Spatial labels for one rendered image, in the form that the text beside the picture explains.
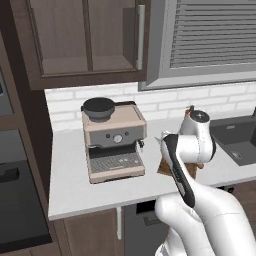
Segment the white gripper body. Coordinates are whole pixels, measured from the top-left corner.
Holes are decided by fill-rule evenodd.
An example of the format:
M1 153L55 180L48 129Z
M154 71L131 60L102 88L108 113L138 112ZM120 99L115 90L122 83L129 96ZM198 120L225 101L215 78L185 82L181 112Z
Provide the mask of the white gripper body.
M161 132L161 136L158 138L158 137L155 137L156 141L158 142L158 144L160 145L161 144L161 141L166 137L168 136L169 134L171 134L169 131L162 131Z

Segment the brown wooden cutting board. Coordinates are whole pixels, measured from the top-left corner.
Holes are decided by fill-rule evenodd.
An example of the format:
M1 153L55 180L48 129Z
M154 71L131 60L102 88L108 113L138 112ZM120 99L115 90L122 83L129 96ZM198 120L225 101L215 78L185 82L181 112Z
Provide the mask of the brown wooden cutting board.
M203 163L186 163L185 164L190 176L192 178L196 178L196 173L197 173L197 169L203 169L204 168L204 164ZM159 167L158 167L158 173L163 174L163 175L167 175L167 176L171 176L171 170L168 166L167 161L164 158L161 158Z

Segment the beige espresso coffee machine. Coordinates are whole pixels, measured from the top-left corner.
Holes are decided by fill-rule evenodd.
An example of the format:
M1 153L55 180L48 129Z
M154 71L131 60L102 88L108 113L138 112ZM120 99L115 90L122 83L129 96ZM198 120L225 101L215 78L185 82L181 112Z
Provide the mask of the beige espresso coffee machine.
M134 101L95 97L83 103L81 114L91 184L145 174L137 147L144 147L147 123Z

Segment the dark grey sink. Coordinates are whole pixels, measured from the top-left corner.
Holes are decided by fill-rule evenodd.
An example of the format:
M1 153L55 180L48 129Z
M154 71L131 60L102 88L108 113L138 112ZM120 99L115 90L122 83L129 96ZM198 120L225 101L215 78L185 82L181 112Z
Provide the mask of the dark grey sink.
M240 116L212 120L210 132L238 166L256 164L255 118Z

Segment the grey window with blinds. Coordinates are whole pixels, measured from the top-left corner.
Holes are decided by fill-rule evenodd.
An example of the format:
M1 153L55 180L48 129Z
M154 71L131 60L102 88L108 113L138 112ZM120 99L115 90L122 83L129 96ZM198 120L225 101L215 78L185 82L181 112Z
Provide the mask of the grey window with blinds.
M141 91L256 81L256 0L152 0Z

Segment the brown base cupboard door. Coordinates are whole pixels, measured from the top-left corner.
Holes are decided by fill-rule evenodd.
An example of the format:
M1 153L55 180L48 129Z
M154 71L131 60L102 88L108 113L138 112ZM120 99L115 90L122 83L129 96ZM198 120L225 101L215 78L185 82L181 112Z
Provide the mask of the brown base cupboard door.
M71 256L124 256L124 239L117 236L117 210L65 218Z

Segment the black built-in oven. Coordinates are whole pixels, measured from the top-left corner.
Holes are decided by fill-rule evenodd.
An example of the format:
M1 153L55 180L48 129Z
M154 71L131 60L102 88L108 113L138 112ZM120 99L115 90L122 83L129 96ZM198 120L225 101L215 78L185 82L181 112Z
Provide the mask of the black built-in oven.
M51 242L20 133L0 131L0 253Z

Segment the grey built-in microwave oven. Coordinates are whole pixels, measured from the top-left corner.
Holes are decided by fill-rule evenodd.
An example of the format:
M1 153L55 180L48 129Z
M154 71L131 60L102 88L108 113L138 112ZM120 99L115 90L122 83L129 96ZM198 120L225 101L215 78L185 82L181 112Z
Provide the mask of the grey built-in microwave oven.
M2 68L0 67L0 116L10 116L13 114L14 112L6 87L6 82L2 72Z

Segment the brown narrow wall cupboard door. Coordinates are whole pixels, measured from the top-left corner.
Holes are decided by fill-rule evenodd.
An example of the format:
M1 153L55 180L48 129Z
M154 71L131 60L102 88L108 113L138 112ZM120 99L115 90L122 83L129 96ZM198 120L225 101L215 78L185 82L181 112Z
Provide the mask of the brown narrow wall cupboard door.
M134 68L135 0L88 0L94 71Z

